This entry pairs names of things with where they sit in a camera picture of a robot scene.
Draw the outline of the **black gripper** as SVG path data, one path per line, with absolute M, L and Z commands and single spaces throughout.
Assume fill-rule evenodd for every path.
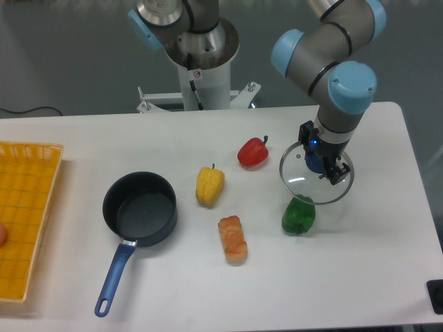
M 349 141 L 330 143 L 318 137 L 314 123 L 309 120 L 300 125 L 298 142 L 305 150 L 305 163 L 314 173 L 323 173 L 318 178 L 327 178 L 332 185 L 340 183 L 349 174 L 349 165 L 338 163 Z

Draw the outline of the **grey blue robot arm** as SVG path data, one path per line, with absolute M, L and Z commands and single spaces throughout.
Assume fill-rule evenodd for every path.
M 343 151 L 377 90 L 373 70 L 350 59 L 386 26 L 378 1 L 312 1 L 320 27 L 312 33 L 285 32 L 271 63 L 318 103 L 316 119 L 300 127 L 308 168 L 337 184 L 350 173 Z M 187 110 L 230 106 L 230 63 L 239 48 L 235 27 L 217 1 L 138 1 L 129 11 L 138 38 L 164 49 L 179 72 Z

